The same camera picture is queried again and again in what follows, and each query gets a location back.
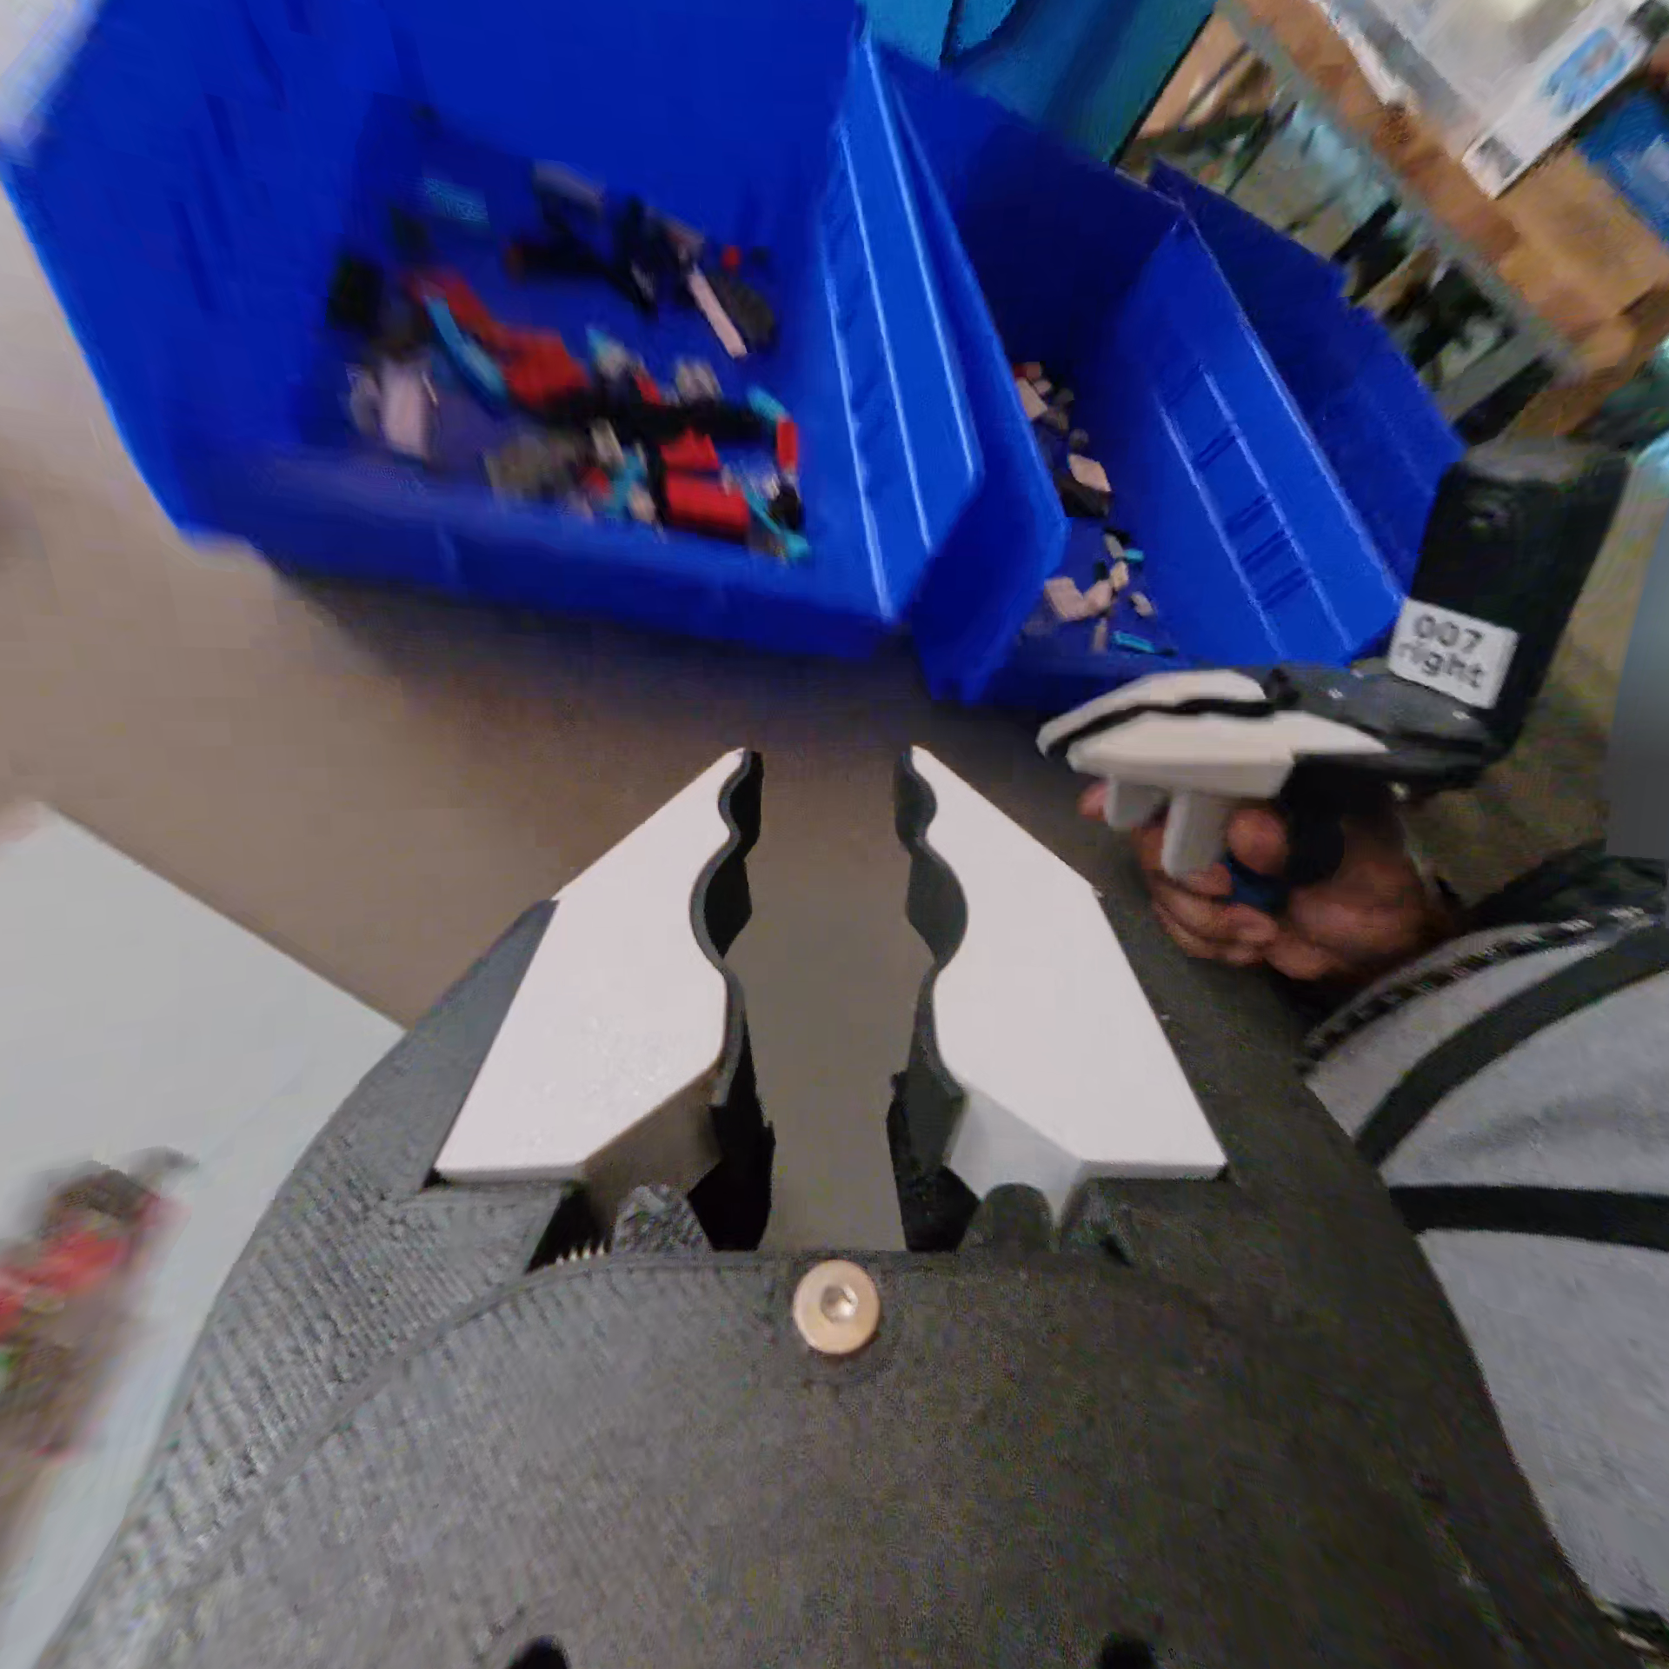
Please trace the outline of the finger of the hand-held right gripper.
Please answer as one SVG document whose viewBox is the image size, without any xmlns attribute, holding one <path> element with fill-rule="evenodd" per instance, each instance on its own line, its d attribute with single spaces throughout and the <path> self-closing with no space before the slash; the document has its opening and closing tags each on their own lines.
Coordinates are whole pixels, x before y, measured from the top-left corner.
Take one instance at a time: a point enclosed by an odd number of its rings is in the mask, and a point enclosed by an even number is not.
<svg viewBox="0 0 1669 1669">
<path fill-rule="evenodd" d="M 1067 762 L 1103 786 L 1101 816 L 1129 832 L 1161 816 L 1161 870 L 1187 880 L 1220 862 L 1244 800 L 1270 800 L 1288 778 L 1302 717 L 1149 713 L 1067 742 Z"/>
<path fill-rule="evenodd" d="M 1048 758 L 1234 758 L 1264 746 L 1260 731 L 1276 715 L 1248 673 L 1153 673 L 1050 719 L 1036 748 Z"/>
</svg>

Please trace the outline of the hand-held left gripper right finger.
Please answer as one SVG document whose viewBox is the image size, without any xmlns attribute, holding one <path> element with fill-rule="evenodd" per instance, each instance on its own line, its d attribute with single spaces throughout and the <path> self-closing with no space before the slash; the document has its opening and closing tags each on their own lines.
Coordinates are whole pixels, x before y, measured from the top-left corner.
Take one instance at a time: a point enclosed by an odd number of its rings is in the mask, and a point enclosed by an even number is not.
<svg viewBox="0 0 1669 1669">
<path fill-rule="evenodd" d="M 1004 1190 L 1052 1233 L 1103 1184 L 1222 1180 L 1097 888 L 922 744 L 893 812 L 928 957 L 887 1118 L 909 1249 L 956 1249 Z"/>
</svg>

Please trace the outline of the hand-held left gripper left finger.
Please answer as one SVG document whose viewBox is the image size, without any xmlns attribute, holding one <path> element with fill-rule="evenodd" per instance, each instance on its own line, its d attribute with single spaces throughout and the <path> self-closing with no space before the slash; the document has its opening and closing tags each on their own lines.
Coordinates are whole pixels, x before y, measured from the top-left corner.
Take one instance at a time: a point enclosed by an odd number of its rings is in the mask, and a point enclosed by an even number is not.
<svg viewBox="0 0 1669 1669">
<path fill-rule="evenodd" d="M 762 800 L 762 754 L 732 748 L 551 897 L 438 1182 L 567 1184 L 599 1227 L 664 1184 L 712 1247 L 760 1247 L 777 1138 L 728 955 Z"/>
</svg>

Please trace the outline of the pile of mixed toy bricks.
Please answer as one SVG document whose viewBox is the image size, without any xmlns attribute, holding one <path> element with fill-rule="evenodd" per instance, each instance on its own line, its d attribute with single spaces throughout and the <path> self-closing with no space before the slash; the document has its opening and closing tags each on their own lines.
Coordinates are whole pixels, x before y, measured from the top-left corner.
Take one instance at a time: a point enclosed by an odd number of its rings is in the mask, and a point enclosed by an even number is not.
<svg viewBox="0 0 1669 1669">
<path fill-rule="evenodd" d="M 692 315 L 736 367 L 775 353 L 767 244 L 710 236 L 547 158 L 529 186 L 535 224 L 497 238 L 509 282 L 605 289 L 650 343 Z M 388 208 L 392 260 L 350 244 L 332 266 L 324 323 L 354 345 L 342 405 L 368 442 L 456 474 L 477 436 L 473 470 L 499 502 L 809 562 L 801 427 L 775 391 L 694 351 L 656 367 L 603 323 L 571 341 L 513 321 L 442 260 L 444 226 L 495 238 L 487 196 L 430 172 L 420 200 Z"/>
</svg>

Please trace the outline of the large blue plastic bin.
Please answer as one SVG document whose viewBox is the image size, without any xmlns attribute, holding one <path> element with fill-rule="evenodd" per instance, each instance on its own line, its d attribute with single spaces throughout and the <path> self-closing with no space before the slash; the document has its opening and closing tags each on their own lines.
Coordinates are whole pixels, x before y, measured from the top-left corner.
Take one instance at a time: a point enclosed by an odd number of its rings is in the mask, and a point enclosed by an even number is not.
<svg viewBox="0 0 1669 1669">
<path fill-rule="evenodd" d="M 775 347 L 724 365 L 692 307 L 515 282 L 541 162 L 762 252 Z M 986 484 L 857 3 L 104 3 L 4 127 L 4 180 L 161 510 L 285 572 L 865 655 Z M 346 258 L 396 285 L 406 226 L 501 321 L 773 395 L 807 556 L 509 502 L 356 433 L 328 289 Z"/>
</svg>

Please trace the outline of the person's right forearm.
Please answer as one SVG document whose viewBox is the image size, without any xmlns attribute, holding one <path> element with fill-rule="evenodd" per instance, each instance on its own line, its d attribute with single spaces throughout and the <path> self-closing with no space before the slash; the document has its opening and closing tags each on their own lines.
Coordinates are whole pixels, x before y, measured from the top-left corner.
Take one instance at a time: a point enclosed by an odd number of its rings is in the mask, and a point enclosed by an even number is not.
<svg viewBox="0 0 1669 1669">
<path fill-rule="evenodd" d="M 1600 842 L 1538 864 L 1344 1001 L 1306 1062 L 1568 1561 L 1666 1664 L 1666 866 Z"/>
</svg>

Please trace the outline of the beige desk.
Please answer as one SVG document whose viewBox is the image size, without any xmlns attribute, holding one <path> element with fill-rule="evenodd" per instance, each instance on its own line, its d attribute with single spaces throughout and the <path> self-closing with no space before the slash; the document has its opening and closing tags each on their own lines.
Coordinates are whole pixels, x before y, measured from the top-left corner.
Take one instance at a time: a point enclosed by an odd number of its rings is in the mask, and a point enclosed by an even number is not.
<svg viewBox="0 0 1669 1669">
<path fill-rule="evenodd" d="M 726 748 L 765 764 L 740 935 L 779 1148 L 769 1245 L 903 1245 L 885 1110 L 926 947 L 893 770 L 926 744 L 1101 884 L 1155 985 L 1264 1029 L 1189 963 L 1067 772 L 914 657 L 785 659 L 589 619 L 295 587 L 169 526 L 4 202 L 4 798 L 46 800 L 412 1025 L 537 897 Z"/>
</svg>

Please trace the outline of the person's right hand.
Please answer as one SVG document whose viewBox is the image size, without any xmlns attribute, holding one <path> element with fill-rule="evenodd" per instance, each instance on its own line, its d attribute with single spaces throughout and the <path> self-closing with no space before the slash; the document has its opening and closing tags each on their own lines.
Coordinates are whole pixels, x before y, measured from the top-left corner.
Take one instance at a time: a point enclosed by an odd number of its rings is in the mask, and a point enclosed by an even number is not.
<svg viewBox="0 0 1669 1669">
<path fill-rule="evenodd" d="M 1292 884 L 1268 913 L 1234 901 L 1222 864 L 1185 878 L 1163 866 L 1167 810 L 1129 832 L 1161 927 L 1189 955 L 1224 967 L 1262 967 L 1314 987 L 1362 987 L 1441 945 L 1455 909 L 1413 858 L 1393 802 L 1346 816 L 1338 868 Z"/>
</svg>

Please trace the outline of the heap of small pale bricks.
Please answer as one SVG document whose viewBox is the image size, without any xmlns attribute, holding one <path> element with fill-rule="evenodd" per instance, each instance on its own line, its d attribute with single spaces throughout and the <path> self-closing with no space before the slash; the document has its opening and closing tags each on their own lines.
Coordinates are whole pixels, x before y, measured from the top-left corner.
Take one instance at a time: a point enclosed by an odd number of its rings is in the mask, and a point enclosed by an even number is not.
<svg viewBox="0 0 1669 1669">
<path fill-rule="evenodd" d="M 1115 522 L 1113 478 L 1079 425 L 1075 389 L 1044 361 L 1014 361 L 1012 377 L 1067 528 L 1064 556 L 1046 576 L 1020 637 L 1060 639 L 1099 661 L 1115 653 L 1175 659 L 1179 649 L 1165 635 L 1149 589 L 1145 548 Z"/>
</svg>

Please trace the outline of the metal storage shelf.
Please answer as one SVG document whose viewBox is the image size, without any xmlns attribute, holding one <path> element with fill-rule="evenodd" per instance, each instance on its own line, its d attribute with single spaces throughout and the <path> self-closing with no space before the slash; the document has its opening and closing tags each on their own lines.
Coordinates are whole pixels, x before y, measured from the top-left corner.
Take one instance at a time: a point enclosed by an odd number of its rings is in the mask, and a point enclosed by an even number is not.
<svg viewBox="0 0 1669 1669">
<path fill-rule="evenodd" d="M 1666 226 L 1590 150 L 1644 97 L 1666 35 L 1503 196 L 1463 166 L 1524 3 L 1217 3 L 1129 162 L 1189 166 L 1403 313 L 1425 375 L 1477 429 L 1648 444 L 1666 425 Z"/>
</svg>

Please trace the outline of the white printed carton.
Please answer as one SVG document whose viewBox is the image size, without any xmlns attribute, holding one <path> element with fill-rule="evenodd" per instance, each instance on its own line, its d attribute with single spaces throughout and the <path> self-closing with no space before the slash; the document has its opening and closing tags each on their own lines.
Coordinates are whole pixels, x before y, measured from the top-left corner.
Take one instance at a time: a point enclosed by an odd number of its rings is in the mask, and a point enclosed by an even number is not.
<svg viewBox="0 0 1669 1669">
<path fill-rule="evenodd" d="M 1461 156 L 1471 180 L 1503 196 L 1642 69 L 1664 35 L 1666 3 L 1524 3 Z"/>
</svg>

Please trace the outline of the white printed instruction sheet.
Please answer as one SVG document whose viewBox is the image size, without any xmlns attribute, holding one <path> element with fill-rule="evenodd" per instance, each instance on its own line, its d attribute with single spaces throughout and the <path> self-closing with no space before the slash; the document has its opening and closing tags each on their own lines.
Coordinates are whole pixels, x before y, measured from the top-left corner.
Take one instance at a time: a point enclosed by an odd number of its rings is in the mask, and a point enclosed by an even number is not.
<svg viewBox="0 0 1669 1669">
<path fill-rule="evenodd" d="M 4 814 L 3 1201 L 26 1229 L 92 1162 L 187 1160 L 92 1420 L 4 1551 L 4 1664 L 34 1664 L 161 1438 L 279 1186 L 404 1029 L 48 806 Z"/>
</svg>

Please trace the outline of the teal board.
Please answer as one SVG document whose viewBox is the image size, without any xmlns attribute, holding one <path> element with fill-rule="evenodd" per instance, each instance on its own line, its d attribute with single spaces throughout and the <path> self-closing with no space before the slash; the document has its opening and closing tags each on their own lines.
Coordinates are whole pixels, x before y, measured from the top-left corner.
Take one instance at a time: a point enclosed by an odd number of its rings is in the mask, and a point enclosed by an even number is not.
<svg viewBox="0 0 1669 1669">
<path fill-rule="evenodd" d="M 873 31 L 1040 129 L 1117 160 L 1215 1 L 865 1 Z"/>
</svg>

